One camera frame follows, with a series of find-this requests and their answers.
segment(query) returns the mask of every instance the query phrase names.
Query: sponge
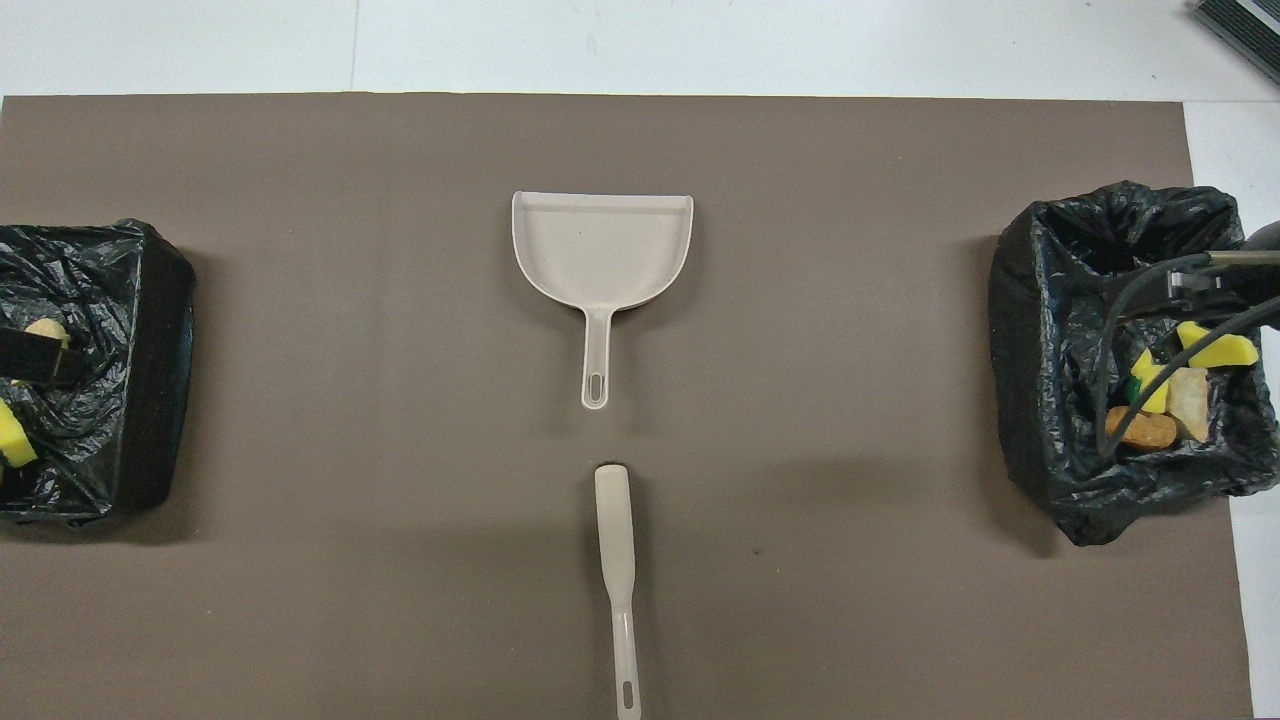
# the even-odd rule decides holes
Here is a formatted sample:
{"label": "sponge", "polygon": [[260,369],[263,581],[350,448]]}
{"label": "sponge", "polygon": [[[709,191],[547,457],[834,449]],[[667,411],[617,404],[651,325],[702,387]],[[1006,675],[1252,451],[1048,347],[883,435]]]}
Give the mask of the sponge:
{"label": "sponge", "polygon": [[[1196,323],[1178,324],[1178,340],[1183,341],[1184,350],[1206,334],[1208,331]],[[1188,365],[1192,368],[1224,368],[1228,365],[1253,365],[1257,361],[1258,348],[1249,342],[1249,338],[1239,334],[1225,334],[1197,352]]]}
{"label": "sponge", "polygon": [[36,450],[27,439],[27,430],[22,429],[22,423],[3,401],[0,401],[0,455],[4,456],[4,464],[10,468],[22,468],[36,459]]}
{"label": "sponge", "polygon": [[1179,368],[1169,378],[1169,416],[1178,434],[1208,442],[1208,370]]}
{"label": "sponge", "polygon": [[[1143,350],[1142,355],[1138,356],[1138,360],[1134,361],[1133,370],[1129,372],[1133,378],[1129,380],[1129,384],[1125,386],[1125,396],[1129,398],[1129,402],[1138,400],[1138,393],[1149,386],[1151,380],[1156,379],[1156,375],[1158,375],[1164,369],[1164,365],[1156,365],[1155,360],[1152,360],[1149,348]],[[1169,380],[1165,380],[1158,388],[1156,388],[1156,392],[1151,393],[1147,402],[1142,404],[1142,411],[1155,413],[1158,415],[1165,411],[1167,400]]]}

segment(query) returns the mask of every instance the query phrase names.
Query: black strap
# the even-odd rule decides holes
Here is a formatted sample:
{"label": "black strap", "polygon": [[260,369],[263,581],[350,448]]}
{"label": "black strap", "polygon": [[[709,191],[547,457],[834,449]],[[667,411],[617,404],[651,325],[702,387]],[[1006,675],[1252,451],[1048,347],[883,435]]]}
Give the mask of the black strap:
{"label": "black strap", "polygon": [[67,384],[79,375],[82,360],[60,340],[0,328],[0,378]]}

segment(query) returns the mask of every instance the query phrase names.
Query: dustpan handle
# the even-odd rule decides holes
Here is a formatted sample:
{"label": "dustpan handle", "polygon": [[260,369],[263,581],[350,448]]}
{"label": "dustpan handle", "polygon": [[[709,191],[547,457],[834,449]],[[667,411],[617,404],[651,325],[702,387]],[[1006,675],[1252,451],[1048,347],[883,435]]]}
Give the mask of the dustpan handle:
{"label": "dustpan handle", "polygon": [[608,310],[582,310],[586,315],[586,348],[582,352],[582,405],[599,410],[609,402],[609,323]]}

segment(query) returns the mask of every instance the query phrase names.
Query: brush handle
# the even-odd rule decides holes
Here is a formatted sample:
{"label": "brush handle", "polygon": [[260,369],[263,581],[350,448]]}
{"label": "brush handle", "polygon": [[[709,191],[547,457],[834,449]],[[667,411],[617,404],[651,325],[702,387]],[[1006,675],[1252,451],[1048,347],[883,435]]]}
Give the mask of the brush handle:
{"label": "brush handle", "polygon": [[640,673],[630,606],[613,609],[613,684],[618,691],[618,720],[640,720]]}

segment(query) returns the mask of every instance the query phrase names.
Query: yellow sponge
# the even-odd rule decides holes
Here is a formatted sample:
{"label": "yellow sponge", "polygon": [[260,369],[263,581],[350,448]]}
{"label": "yellow sponge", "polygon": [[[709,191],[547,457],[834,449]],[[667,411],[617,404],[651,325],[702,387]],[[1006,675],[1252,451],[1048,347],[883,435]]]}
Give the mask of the yellow sponge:
{"label": "yellow sponge", "polygon": [[[1206,334],[1208,331],[1196,323],[1178,324],[1178,340],[1183,341],[1184,350]],[[1197,352],[1188,365],[1192,368],[1224,368],[1228,365],[1253,365],[1257,361],[1258,348],[1249,342],[1249,338],[1239,334],[1225,334]]]}
{"label": "yellow sponge", "polygon": [[22,468],[36,459],[36,450],[27,439],[27,430],[22,429],[22,423],[14,418],[9,405],[0,402],[0,454],[10,468]]}
{"label": "yellow sponge", "polygon": [[[1149,350],[1146,351],[1146,352],[1143,352],[1143,355],[1147,357],[1148,361],[1151,360],[1151,351]],[[1135,364],[1133,366],[1133,372],[1130,374],[1134,378],[1137,378],[1138,382],[1135,383],[1137,387],[1133,389],[1133,393],[1132,393],[1133,398],[1130,400],[1130,402],[1133,400],[1137,400],[1138,398],[1138,393],[1142,392],[1143,389],[1146,389],[1147,386],[1151,384],[1151,380],[1156,379],[1156,375],[1158,375],[1160,372],[1164,370],[1164,369],[1165,369],[1164,365],[1142,365],[1142,366],[1139,366],[1139,365]],[[1165,406],[1167,405],[1167,402],[1169,402],[1169,380],[1165,380],[1165,382],[1160,383],[1160,387],[1156,388],[1156,392],[1151,393],[1151,397],[1147,398],[1147,402],[1142,404],[1142,411],[1143,413],[1152,413],[1152,414],[1158,415],[1158,414],[1161,414],[1161,413],[1165,411]]]}
{"label": "yellow sponge", "polygon": [[1148,347],[1142,351],[1142,355],[1139,355],[1137,360],[1133,361],[1133,370],[1130,374],[1137,373],[1143,368],[1151,368],[1155,364],[1156,361],[1151,357],[1151,348]]}

